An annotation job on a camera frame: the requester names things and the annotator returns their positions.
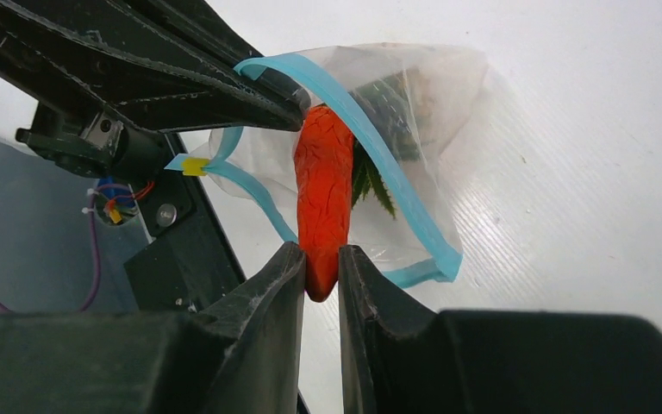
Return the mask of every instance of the toy carrot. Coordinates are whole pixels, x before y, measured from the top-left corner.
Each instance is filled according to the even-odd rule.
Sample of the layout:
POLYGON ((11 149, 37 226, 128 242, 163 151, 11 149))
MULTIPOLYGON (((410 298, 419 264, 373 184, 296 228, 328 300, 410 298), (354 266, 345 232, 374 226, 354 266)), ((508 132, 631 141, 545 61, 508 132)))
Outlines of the toy carrot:
POLYGON ((309 111, 294 157, 298 184, 298 241, 308 256, 306 292, 328 298, 339 279, 339 249, 352 213, 354 136, 328 107, 309 111))

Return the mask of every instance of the white table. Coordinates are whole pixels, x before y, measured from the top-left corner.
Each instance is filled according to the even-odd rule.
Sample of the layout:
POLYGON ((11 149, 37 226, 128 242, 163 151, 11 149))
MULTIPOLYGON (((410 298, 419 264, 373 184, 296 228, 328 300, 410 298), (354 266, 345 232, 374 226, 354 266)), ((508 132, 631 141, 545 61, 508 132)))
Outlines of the white table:
MULTIPOLYGON (((212 0, 265 54, 375 41, 488 54, 490 113, 446 151, 459 279, 434 310, 641 315, 662 329, 662 1, 212 0)), ((196 147, 206 133, 186 135, 196 147)), ((245 272, 280 245, 260 210, 205 179, 245 272)), ((301 391, 341 412, 338 301, 307 301, 301 391)))

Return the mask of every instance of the metal screw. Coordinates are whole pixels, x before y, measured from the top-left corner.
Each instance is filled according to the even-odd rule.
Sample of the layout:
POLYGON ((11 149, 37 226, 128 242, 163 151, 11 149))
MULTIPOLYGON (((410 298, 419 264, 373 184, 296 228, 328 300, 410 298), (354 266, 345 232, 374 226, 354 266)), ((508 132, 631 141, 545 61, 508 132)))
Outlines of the metal screw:
POLYGON ((161 227, 169 227, 176 221, 176 214, 173 204, 162 204, 156 212, 156 223, 161 227))

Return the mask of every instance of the gray floor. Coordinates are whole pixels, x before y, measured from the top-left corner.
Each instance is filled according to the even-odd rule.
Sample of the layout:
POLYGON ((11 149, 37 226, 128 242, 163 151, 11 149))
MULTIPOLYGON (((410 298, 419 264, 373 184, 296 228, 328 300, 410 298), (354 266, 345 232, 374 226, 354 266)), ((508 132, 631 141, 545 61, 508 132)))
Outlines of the gray floor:
MULTIPOLYGON (((15 311, 70 311, 90 289, 86 191, 94 180, 0 145, 0 300, 15 311)), ((136 220, 98 223, 103 278, 92 311, 131 311, 123 262, 147 244, 136 220)))

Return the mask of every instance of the transparent plastic bag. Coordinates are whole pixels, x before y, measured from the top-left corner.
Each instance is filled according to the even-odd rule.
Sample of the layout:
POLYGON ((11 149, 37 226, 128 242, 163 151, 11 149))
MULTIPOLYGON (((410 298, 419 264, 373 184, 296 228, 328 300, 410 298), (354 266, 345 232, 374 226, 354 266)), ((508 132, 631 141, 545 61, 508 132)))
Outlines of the transparent plastic bag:
MULTIPOLYGON (((375 44, 324 47, 243 64, 238 72, 250 77, 258 77, 269 67, 294 78, 307 88, 312 106, 331 107, 359 142, 374 132, 383 140, 384 148, 377 145, 374 150, 376 158, 370 152, 374 148, 367 147, 374 146, 374 141, 365 138, 362 143, 366 142, 367 153, 403 214, 392 218, 373 194, 360 199, 352 211, 349 242, 361 246, 399 286, 425 279, 453 280, 462 250, 448 197, 440 194, 437 185, 437 165, 471 113, 488 68, 484 55, 464 47, 375 44), (313 66, 322 71, 314 72, 313 66), (374 131, 364 133, 364 125, 374 131), (392 170, 401 173, 394 175, 392 170)), ((190 156, 210 159, 217 168, 220 161, 215 159, 225 160, 252 176, 266 190, 256 188, 255 193, 265 194, 265 202, 259 204, 281 236, 292 240, 289 232, 297 230, 293 154, 298 136, 268 129, 218 129, 190 156), (277 223, 281 217, 287 229, 277 223)), ((248 194, 251 185, 237 184, 233 172, 215 172, 209 176, 225 192, 257 198, 248 194)))

